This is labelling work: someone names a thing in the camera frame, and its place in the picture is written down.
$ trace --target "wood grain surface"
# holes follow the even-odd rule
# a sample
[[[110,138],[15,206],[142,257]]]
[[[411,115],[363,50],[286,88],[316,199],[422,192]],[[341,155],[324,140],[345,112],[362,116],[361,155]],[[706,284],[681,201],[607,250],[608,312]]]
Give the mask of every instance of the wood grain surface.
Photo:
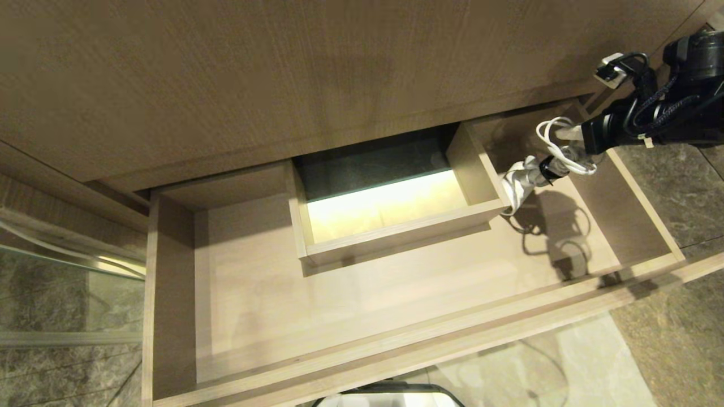
[[[0,140],[137,190],[590,92],[700,3],[4,1]]]
[[[572,206],[560,205],[560,196]],[[568,180],[543,188],[539,210],[590,229],[590,270],[615,266]],[[195,255],[198,381],[220,378],[555,284],[547,251],[574,235],[526,236],[503,218],[491,230],[305,277],[284,195],[196,214],[208,233]]]
[[[143,304],[141,402],[195,386],[193,213],[166,196],[151,197]]]
[[[249,386],[244,378],[231,379],[201,387],[193,392],[159,400],[155,406],[258,407],[291,406],[335,394],[350,387],[422,369],[454,358],[484,351],[498,345],[524,339],[540,332],[581,321],[582,319],[630,304],[649,295],[670,290],[685,282],[717,271],[724,253],[693,264],[671,264],[640,275],[610,288],[597,289],[595,280],[556,290],[558,301],[539,301],[532,308],[514,304],[510,317],[494,319],[431,340],[423,340],[330,369],[299,375],[294,380],[278,381],[264,388]],[[571,293],[571,289],[587,286]]]
[[[276,195],[285,188],[285,163],[271,163],[169,185],[158,191],[197,212]]]
[[[119,225],[144,234],[148,231],[147,207],[111,199],[2,142],[0,174]]]

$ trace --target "black cable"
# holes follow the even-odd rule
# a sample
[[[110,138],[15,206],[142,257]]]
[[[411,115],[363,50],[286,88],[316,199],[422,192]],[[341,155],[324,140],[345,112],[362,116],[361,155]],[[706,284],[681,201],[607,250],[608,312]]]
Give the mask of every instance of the black cable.
[[[656,120],[654,120],[651,123],[650,127],[647,127],[647,126],[644,127],[644,132],[646,132],[648,130],[653,130],[653,129],[656,129],[656,128],[659,128],[659,127],[665,125],[676,112],[684,109],[685,107],[691,106],[692,104],[694,104],[694,102],[696,102],[698,100],[699,100],[699,95],[689,95],[689,96],[681,99],[680,101],[677,101],[673,105],[664,109],[664,111],[661,113],[661,115],[659,117],[657,117]]]
[[[696,116],[697,114],[701,113],[701,112],[702,112],[704,109],[706,109],[710,104],[712,104],[712,103],[718,101],[719,99],[721,99],[722,97],[724,97],[724,92],[721,92],[723,86],[724,86],[724,80],[722,80],[722,82],[719,84],[719,86],[717,87],[716,91],[714,91],[714,93],[713,93],[706,101],[703,101],[702,104],[698,105],[697,107],[695,107],[695,108],[692,109],[691,111],[687,112],[687,113],[684,114],[683,116],[677,117],[674,122],[671,122],[671,123],[669,123],[668,125],[663,125],[663,126],[661,126],[661,127],[659,127],[659,128],[650,130],[650,131],[647,133],[647,136],[650,137],[650,136],[652,136],[652,135],[657,135],[657,134],[660,134],[660,133],[663,133],[663,132],[667,131],[668,129],[670,129],[670,128],[672,128],[672,127],[676,127],[676,126],[682,125],[686,120],[691,119],[692,117],[694,117],[694,116]]]
[[[625,60],[635,57],[640,57],[644,60],[644,66],[640,71],[636,71],[634,68],[623,63]],[[619,56],[618,58],[612,59],[611,62],[609,62],[608,64],[619,67],[622,70],[625,70],[628,74],[638,77],[643,75],[644,72],[646,72],[646,70],[649,68],[649,56],[644,54],[643,52],[629,52],[628,54],[624,54]]]
[[[628,112],[626,112],[626,117],[623,119],[623,129],[626,131],[629,138],[635,138],[637,140],[639,138],[639,134],[629,128],[628,122],[629,120],[631,120],[631,113],[634,112],[634,109],[636,108],[638,102],[639,100],[637,98],[633,98],[633,101],[631,102],[631,107],[628,108]]]
[[[671,79],[669,79],[669,81],[666,83],[666,85],[662,86],[661,89],[656,91],[653,95],[651,95],[650,98],[648,98],[641,105],[641,107],[636,111],[636,114],[633,116],[633,127],[634,128],[643,127],[643,126],[639,125],[639,115],[641,113],[643,113],[646,109],[648,109],[651,105],[656,103],[656,101],[659,100],[661,98],[661,96],[664,96],[664,94],[667,93],[671,89],[671,87],[674,85],[677,77],[678,77],[678,75],[672,76]]]

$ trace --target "light wood panel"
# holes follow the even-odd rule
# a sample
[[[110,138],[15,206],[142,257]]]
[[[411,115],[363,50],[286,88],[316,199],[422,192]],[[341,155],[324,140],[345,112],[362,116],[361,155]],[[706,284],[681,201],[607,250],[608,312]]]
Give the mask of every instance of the light wood panel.
[[[586,93],[602,55],[656,49],[700,2],[9,4],[0,138],[138,189]]]
[[[509,309],[510,316],[507,318],[377,353],[294,380],[279,381],[262,391],[254,387],[248,390],[249,387],[239,382],[219,383],[160,400],[156,406],[256,407],[303,403],[580,321],[703,277],[717,271],[723,262],[724,253],[720,253],[683,267],[679,265],[654,270],[643,274],[640,279],[632,279],[615,287],[592,289],[570,297],[562,295],[558,302],[542,301],[532,309],[517,309],[517,314]]]
[[[156,193],[151,208],[141,376],[146,407],[196,384],[193,214]]]
[[[582,107],[578,100],[571,101],[572,106],[566,115],[574,122],[583,122],[592,116]],[[656,256],[671,252],[681,261],[684,256],[673,236],[669,233],[659,215],[644,195],[639,184],[626,169],[614,149],[596,158],[599,170],[592,176],[571,175],[571,182],[581,196],[588,198],[591,205],[598,208],[598,217],[606,238],[619,259],[626,263],[629,259],[638,258],[642,253]],[[620,195],[620,185],[624,183],[633,194]],[[610,193],[600,194],[601,190]],[[629,244],[629,239],[637,235],[636,245]]]
[[[281,193],[286,188],[285,176],[284,163],[271,163],[170,185],[158,191],[187,209],[202,211]]]
[[[502,210],[500,199],[307,246],[307,259],[321,269],[355,264],[469,233],[488,230]]]
[[[570,197],[570,205],[562,205],[561,196]],[[564,237],[552,225],[548,233],[557,241],[529,235],[523,246],[523,236],[496,218],[487,231],[310,277],[296,257],[283,195],[197,214],[197,234],[208,230],[208,243],[196,249],[197,281],[206,284],[197,285],[196,300],[210,303],[204,307],[209,314],[197,314],[197,330],[204,332],[198,337],[198,380],[554,285],[561,278],[554,264],[564,258],[587,256],[584,268],[591,271],[618,264],[570,182],[544,188],[538,202],[543,216],[569,217],[589,234]],[[587,245],[593,255],[545,253],[564,240]]]
[[[7,348],[65,348],[141,343],[140,332],[0,332],[0,346]]]
[[[460,184],[469,205],[480,204],[495,198],[507,198],[496,177],[490,159],[480,143],[471,134],[470,122],[463,122],[452,140],[445,156]]]
[[[307,210],[307,195],[304,193],[302,178],[291,160],[285,162],[285,174],[297,256],[302,259],[307,256],[307,242],[314,242],[312,223]]]
[[[664,256],[643,264],[637,264],[631,267],[630,271],[632,276],[646,277],[652,275],[653,272],[661,273],[671,270],[672,267],[680,266],[680,264],[672,260],[671,256]],[[198,403],[202,400],[238,393],[240,390],[273,385],[287,379],[318,372],[322,369],[373,356],[381,352],[391,351],[412,343],[431,340],[440,335],[454,333],[480,324],[490,324],[495,322],[496,319],[511,314],[525,314],[535,308],[544,306],[549,308],[551,304],[586,294],[590,295],[592,291],[598,289],[599,281],[596,279],[582,279],[576,284],[565,287],[563,285],[547,286],[527,294],[515,295],[500,301],[493,301],[465,311],[386,332],[383,335],[375,335],[335,346],[323,352],[316,352],[278,364],[268,365],[261,369],[255,369],[253,374],[248,372],[234,374],[225,378],[226,380],[223,383],[202,383],[197,390],[187,395],[160,400],[159,405],[170,406],[174,402],[181,404],[181,400]]]

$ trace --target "wooden drawer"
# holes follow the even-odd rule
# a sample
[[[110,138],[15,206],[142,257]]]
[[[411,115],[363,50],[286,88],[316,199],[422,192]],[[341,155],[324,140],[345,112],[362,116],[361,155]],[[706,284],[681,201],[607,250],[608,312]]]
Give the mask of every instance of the wooden drawer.
[[[451,170],[309,203],[292,162],[277,164],[285,167],[299,259],[313,270],[337,268],[486,227],[509,203],[468,123],[445,155]]]
[[[502,173],[541,148],[535,124],[569,106],[463,128]],[[153,192],[144,405],[301,403],[559,327],[724,262],[685,264],[614,151],[596,175],[536,190],[512,219],[487,217],[455,238],[392,239],[405,250],[312,274],[297,200],[286,161]]]

